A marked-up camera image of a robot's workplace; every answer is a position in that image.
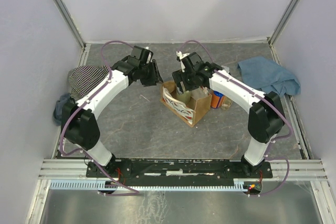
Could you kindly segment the pale green bottle cream cap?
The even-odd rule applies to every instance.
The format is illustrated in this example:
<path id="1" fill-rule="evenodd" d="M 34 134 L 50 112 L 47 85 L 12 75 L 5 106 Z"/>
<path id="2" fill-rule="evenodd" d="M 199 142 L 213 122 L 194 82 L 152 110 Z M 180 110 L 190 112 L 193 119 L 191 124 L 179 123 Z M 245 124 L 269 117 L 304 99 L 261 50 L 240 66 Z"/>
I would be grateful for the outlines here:
<path id="1" fill-rule="evenodd" d="M 176 90 L 176 99 L 184 104 L 188 104 L 191 99 L 192 93 L 190 91 L 182 92 L 179 89 Z"/>

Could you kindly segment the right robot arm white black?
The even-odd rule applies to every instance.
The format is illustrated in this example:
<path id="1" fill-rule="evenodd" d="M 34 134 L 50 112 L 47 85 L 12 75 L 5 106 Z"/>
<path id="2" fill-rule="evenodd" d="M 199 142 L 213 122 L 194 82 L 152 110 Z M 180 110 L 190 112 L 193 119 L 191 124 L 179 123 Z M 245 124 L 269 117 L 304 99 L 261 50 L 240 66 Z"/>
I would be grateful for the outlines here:
<path id="1" fill-rule="evenodd" d="M 283 128 L 285 115 L 280 97 L 274 92 L 264 93 L 233 78 L 221 66 L 204 62 L 193 52 L 176 53 L 181 68 L 172 73 L 179 91 L 208 88 L 231 99 L 248 113 L 248 148 L 241 158 L 242 170 L 249 175 L 264 162 L 271 140 Z"/>

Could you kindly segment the blue pump bottle front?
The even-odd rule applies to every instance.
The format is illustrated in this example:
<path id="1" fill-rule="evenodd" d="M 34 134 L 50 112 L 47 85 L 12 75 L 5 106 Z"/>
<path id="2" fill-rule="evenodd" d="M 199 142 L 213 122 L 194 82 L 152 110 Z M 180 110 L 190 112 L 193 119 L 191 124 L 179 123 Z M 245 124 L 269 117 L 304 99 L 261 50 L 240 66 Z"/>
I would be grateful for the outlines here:
<path id="1" fill-rule="evenodd" d="M 212 91 L 211 108 L 218 109 L 222 106 L 224 95 L 217 91 Z"/>

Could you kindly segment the clear amber liquid bottle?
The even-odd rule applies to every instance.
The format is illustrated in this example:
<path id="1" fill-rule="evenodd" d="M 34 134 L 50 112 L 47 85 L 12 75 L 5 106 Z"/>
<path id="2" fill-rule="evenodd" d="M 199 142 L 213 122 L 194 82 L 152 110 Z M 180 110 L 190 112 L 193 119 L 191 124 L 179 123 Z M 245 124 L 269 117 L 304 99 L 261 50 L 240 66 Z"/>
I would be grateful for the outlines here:
<path id="1" fill-rule="evenodd" d="M 221 108 L 223 110 L 228 110 L 231 107 L 231 105 L 232 105 L 232 100 L 229 99 L 228 97 L 225 97 L 224 100 L 223 100 Z"/>

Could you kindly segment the orange pump bottle blue top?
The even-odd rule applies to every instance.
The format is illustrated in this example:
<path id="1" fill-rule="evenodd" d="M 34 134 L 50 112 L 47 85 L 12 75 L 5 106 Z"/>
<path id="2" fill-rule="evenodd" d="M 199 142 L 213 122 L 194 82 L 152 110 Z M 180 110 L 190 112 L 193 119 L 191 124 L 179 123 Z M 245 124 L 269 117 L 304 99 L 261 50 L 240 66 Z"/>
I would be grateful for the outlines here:
<path id="1" fill-rule="evenodd" d="M 222 68 L 228 73 L 230 74 L 230 68 L 228 66 L 222 66 Z"/>

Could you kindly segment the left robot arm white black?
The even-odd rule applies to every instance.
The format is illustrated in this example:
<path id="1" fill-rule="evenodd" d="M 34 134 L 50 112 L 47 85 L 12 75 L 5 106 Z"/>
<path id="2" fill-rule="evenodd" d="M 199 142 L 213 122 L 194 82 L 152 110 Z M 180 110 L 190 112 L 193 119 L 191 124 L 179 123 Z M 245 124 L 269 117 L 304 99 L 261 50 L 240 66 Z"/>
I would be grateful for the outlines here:
<path id="1" fill-rule="evenodd" d="M 86 96 L 75 103 L 67 102 L 62 108 L 60 150 L 67 139 L 101 166 L 115 160 L 100 140 L 97 119 L 105 107 L 123 90 L 136 81 L 144 87 L 162 83 L 153 52 L 148 48 L 133 46 L 130 55 L 108 66 L 108 75 Z"/>

